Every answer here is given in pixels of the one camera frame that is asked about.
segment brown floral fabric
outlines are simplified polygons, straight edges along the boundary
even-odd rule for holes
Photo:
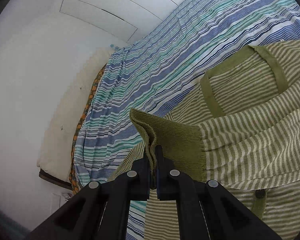
[[[95,78],[93,84],[92,84],[92,88],[91,88],[91,91],[90,91],[90,94],[89,94],[89,98],[88,98],[88,101],[87,101],[87,104],[86,104],[86,107],[83,111],[83,114],[80,118],[80,121],[78,122],[78,125],[77,125],[77,129],[75,130],[75,133],[74,133],[74,136],[73,136],[73,141],[72,141],[72,149],[71,149],[71,158],[72,158],[72,161],[71,161],[71,170],[70,170],[70,174],[69,174],[69,180],[70,180],[70,183],[72,185],[72,191],[74,194],[78,193],[79,190],[81,189],[80,185],[79,185],[79,181],[75,175],[75,167],[74,167],[74,148],[75,148],[75,144],[77,142],[77,137],[78,137],[78,134],[79,134],[79,131],[81,129],[81,126],[84,122],[84,120],[86,119],[86,116],[87,116],[87,113],[88,113],[88,110],[91,106],[91,102],[92,102],[92,99],[94,97],[94,94],[96,93],[97,91],[97,87],[98,87],[98,84],[102,78],[102,75],[105,71],[105,68],[106,68],[106,65],[103,66],[103,68],[99,71],[97,77]]]

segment black button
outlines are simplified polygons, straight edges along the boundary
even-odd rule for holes
[[[266,191],[264,189],[258,189],[256,190],[256,198],[263,198],[266,194]]]

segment green striped sweater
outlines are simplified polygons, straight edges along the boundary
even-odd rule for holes
[[[283,239],[300,231],[300,41],[242,48],[208,70],[166,117],[136,109],[144,139],[111,176],[129,170],[143,146],[154,147],[193,179],[218,180]],[[262,199],[255,190],[266,189]],[[146,207],[145,239],[179,239],[175,202],[155,191]]]

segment striped bed sheet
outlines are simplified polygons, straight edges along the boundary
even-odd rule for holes
[[[85,186],[105,182],[142,138],[134,107],[163,117],[204,72],[244,45],[300,39],[295,0],[185,0],[148,36],[109,59],[74,152]],[[143,239],[146,202],[133,201],[127,239]]]

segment white floor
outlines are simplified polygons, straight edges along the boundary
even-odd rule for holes
[[[59,12],[62,0],[11,0],[0,15],[0,210],[28,229],[50,215],[38,177],[44,131],[67,85],[98,47],[127,44]]]

